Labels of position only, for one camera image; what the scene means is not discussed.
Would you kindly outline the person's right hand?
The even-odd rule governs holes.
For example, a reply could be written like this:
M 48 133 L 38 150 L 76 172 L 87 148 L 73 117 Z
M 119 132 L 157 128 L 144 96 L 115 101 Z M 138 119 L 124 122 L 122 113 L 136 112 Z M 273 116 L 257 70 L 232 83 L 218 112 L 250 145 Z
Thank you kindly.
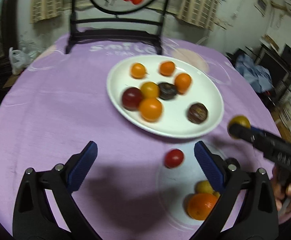
M 279 217 L 282 217 L 285 214 L 291 213 L 291 183 L 286 187 L 286 189 L 283 189 L 278 180 L 278 172 L 278 167 L 274 166 L 272 169 L 273 177 L 271 179 L 271 185 L 278 215 Z

